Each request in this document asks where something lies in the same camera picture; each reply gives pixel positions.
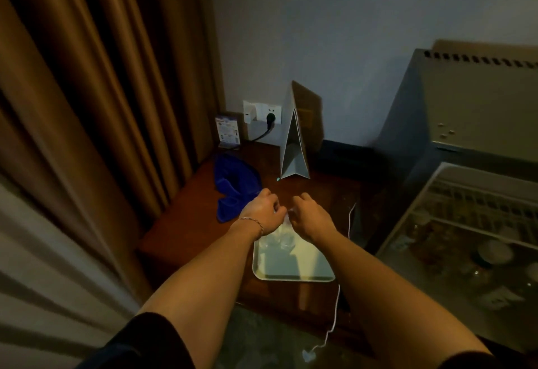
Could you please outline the person's left hand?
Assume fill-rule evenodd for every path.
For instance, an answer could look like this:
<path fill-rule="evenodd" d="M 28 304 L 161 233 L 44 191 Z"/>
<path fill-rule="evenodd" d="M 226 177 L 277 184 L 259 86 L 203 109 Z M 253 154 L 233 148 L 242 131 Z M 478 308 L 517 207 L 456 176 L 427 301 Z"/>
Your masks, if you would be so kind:
<path fill-rule="evenodd" d="M 245 206 L 233 225 L 248 232 L 253 240 L 258 240 L 277 230 L 286 215 L 287 208 L 280 205 L 278 196 L 264 188 Z"/>

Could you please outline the person's right hand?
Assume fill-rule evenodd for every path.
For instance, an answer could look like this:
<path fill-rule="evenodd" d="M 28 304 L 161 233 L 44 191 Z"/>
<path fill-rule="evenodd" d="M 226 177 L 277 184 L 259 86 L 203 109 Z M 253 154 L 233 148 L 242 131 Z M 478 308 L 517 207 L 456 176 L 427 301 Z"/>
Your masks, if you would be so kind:
<path fill-rule="evenodd" d="M 338 234 L 332 218 L 308 193 L 293 196 L 293 207 L 288 211 L 293 230 L 313 245 L 323 244 Z"/>

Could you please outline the clear plastic wrapper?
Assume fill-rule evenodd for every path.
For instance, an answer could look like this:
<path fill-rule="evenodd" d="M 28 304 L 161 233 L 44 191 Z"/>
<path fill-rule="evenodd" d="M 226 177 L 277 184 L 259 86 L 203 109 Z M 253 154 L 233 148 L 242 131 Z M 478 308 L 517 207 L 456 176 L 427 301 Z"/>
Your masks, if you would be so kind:
<path fill-rule="evenodd" d="M 293 229 L 288 212 L 282 224 L 275 231 L 259 239 L 258 246 L 261 250 L 279 248 L 285 252 L 291 252 L 300 240 L 302 239 Z"/>

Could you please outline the person's left forearm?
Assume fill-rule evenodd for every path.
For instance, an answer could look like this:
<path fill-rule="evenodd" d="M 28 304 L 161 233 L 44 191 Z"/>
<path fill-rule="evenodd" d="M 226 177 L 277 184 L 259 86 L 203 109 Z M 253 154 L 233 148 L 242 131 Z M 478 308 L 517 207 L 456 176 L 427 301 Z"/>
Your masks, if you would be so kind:
<path fill-rule="evenodd" d="M 212 369 L 219 355 L 255 242 L 233 224 L 169 277 L 138 312 L 164 316 L 185 343 L 196 369 Z"/>

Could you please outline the person's right forearm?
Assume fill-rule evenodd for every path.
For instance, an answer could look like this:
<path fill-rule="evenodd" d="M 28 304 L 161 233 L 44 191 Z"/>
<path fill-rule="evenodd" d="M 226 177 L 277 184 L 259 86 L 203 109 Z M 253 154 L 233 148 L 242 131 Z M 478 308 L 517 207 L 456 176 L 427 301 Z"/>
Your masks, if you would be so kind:
<path fill-rule="evenodd" d="M 491 353 L 444 307 L 340 233 L 316 246 L 389 369 L 437 369 L 461 352 Z"/>

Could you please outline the blue cloth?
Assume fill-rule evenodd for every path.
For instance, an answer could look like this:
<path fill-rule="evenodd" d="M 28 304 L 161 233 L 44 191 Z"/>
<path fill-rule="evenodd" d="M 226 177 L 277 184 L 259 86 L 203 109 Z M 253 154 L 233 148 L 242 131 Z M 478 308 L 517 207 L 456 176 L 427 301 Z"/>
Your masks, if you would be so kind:
<path fill-rule="evenodd" d="M 214 184 L 223 195 L 217 201 L 217 220 L 220 223 L 238 217 L 263 189 L 258 171 L 228 154 L 219 155 L 214 160 Z"/>

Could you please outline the white rectangular tray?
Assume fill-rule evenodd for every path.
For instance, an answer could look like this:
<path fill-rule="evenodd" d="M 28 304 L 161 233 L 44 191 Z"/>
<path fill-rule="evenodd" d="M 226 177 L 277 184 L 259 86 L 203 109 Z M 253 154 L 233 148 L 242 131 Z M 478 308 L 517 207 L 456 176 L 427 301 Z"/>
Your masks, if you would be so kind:
<path fill-rule="evenodd" d="M 325 256 L 301 238 L 291 252 L 253 246 L 252 271 L 262 281 L 329 283 L 335 275 Z"/>

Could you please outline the white folded tent card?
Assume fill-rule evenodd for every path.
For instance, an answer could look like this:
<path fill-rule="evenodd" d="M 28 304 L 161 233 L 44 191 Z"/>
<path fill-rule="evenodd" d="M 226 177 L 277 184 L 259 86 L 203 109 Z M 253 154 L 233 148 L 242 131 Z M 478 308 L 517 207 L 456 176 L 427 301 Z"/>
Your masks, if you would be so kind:
<path fill-rule="evenodd" d="M 282 104 L 280 178 L 310 179 L 308 156 L 319 152 L 323 139 L 321 97 L 292 80 Z"/>

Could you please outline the small printed card stand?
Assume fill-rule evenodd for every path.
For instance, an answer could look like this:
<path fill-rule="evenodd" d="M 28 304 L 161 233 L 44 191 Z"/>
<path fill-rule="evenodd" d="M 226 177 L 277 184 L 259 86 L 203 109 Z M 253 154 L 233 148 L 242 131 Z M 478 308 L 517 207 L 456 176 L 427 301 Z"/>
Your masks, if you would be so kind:
<path fill-rule="evenodd" d="M 236 118 L 225 115 L 215 117 L 219 148 L 234 150 L 240 148 L 240 133 Z"/>

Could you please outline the grey glass door mini fridge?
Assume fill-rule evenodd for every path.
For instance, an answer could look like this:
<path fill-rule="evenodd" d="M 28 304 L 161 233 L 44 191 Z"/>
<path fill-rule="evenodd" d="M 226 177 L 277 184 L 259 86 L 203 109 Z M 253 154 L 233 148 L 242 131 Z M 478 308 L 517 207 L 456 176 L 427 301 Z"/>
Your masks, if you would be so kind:
<path fill-rule="evenodd" d="M 366 249 L 479 337 L 538 360 L 538 46 L 416 50 L 375 149 L 387 207 Z M 513 260 L 481 260 L 488 240 Z"/>

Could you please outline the black left sleeve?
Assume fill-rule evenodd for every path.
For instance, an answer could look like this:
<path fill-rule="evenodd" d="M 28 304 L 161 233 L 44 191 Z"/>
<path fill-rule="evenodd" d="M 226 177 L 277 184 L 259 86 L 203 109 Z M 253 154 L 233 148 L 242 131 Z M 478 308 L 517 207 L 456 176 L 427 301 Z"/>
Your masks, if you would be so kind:
<path fill-rule="evenodd" d="M 144 312 L 75 369 L 196 368 L 174 326 L 158 313 Z"/>

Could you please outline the black sleeve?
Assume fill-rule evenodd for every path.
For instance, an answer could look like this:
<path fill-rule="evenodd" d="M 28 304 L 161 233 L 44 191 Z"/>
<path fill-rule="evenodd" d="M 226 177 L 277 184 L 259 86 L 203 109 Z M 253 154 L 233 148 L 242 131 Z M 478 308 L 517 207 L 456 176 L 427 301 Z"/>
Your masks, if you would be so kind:
<path fill-rule="evenodd" d="M 437 369 L 535 369 L 521 354 L 499 356 L 479 351 L 467 351 L 445 359 Z"/>
<path fill-rule="evenodd" d="M 144 312 L 75 369 L 196 368 L 174 326 L 158 313 Z"/>

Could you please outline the white round lid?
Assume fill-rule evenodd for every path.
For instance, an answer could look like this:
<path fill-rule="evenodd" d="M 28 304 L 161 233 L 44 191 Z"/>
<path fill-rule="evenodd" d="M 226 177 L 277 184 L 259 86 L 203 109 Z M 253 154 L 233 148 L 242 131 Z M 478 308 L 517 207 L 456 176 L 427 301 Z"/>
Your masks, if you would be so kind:
<path fill-rule="evenodd" d="M 514 258 L 511 247 L 500 240 L 488 240 L 477 247 L 477 254 L 481 260 L 492 266 L 501 266 L 510 263 Z"/>

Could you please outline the brown curtain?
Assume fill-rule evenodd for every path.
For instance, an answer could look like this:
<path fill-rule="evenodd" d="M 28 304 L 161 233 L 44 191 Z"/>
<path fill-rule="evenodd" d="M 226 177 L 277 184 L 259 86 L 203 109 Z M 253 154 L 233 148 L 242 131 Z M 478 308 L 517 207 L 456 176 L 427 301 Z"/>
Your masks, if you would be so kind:
<path fill-rule="evenodd" d="M 138 303 L 223 105 L 212 0 L 0 0 L 0 170 Z"/>

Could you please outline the black right sleeve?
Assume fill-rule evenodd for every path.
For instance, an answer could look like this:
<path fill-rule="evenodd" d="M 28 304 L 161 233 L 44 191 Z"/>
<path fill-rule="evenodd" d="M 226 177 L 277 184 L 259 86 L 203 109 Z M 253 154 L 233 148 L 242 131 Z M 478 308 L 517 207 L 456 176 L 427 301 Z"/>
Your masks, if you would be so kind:
<path fill-rule="evenodd" d="M 445 359 L 437 369 L 535 369 L 521 354 L 499 356 L 479 351 L 467 351 Z"/>

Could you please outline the white sheer curtain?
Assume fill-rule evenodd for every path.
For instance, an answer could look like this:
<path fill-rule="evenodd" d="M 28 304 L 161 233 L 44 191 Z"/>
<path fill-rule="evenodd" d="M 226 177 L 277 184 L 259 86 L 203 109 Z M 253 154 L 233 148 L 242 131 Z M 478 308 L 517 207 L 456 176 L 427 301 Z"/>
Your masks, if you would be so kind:
<path fill-rule="evenodd" d="M 0 174 L 0 369 L 73 369 L 140 306 Z"/>

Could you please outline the white wall socket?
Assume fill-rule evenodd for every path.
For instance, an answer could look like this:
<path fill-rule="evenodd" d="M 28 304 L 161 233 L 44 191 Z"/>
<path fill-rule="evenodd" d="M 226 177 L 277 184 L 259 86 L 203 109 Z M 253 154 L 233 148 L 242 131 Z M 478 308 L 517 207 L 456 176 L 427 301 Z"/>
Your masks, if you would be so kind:
<path fill-rule="evenodd" d="M 281 124 L 281 106 L 243 100 L 243 117 L 246 124 L 254 121 L 266 122 L 269 114 L 273 114 L 274 124 Z"/>

